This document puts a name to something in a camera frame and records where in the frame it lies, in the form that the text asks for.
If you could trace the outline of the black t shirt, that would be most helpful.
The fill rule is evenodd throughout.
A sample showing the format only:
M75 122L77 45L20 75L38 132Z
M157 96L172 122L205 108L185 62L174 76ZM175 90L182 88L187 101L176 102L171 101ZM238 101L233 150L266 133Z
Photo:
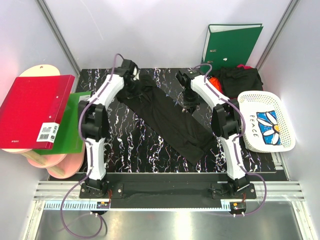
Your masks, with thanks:
M116 95L117 100L127 105L189 163L196 165L214 145L214 135L174 103L151 76L143 74L140 82L139 96L128 98L128 92L122 89Z

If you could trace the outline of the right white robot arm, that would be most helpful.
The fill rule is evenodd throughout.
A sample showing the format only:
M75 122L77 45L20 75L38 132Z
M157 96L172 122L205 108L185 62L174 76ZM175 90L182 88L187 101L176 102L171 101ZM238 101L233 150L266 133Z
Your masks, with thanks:
M188 100L201 97L212 109L211 129L220 140L227 166L227 183L222 185L220 195L229 194L239 198L250 185L241 154L240 137L245 126L239 102L229 99L218 91L207 77L198 70L179 70L175 75L183 86Z

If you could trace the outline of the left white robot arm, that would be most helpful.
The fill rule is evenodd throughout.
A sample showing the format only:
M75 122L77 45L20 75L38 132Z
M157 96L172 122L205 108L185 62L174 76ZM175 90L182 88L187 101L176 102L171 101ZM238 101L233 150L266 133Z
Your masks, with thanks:
M110 129L107 110L120 91L124 90L130 97L141 93L139 72L135 62L123 59L121 66L112 67L96 93L78 104L78 132L85 143L87 159L87 173L80 181L83 194L111 197L104 160L104 144Z

